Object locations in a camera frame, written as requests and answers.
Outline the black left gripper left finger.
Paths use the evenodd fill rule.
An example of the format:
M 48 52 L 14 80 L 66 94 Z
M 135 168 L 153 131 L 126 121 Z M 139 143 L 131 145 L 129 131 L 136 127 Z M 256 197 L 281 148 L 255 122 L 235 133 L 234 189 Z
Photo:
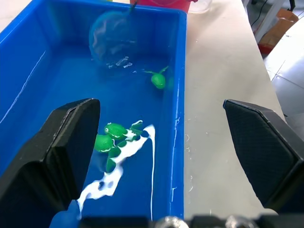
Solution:
M 93 98 L 53 110 L 1 176 L 1 212 L 18 213 L 33 207 L 57 213 L 78 199 L 99 118 L 100 102 Z

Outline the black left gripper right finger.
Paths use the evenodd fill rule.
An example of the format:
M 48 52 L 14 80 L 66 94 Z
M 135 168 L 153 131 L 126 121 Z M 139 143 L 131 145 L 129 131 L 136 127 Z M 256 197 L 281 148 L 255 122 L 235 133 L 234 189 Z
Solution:
M 304 209 L 304 142 L 273 110 L 223 103 L 237 158 L 264 208 Z

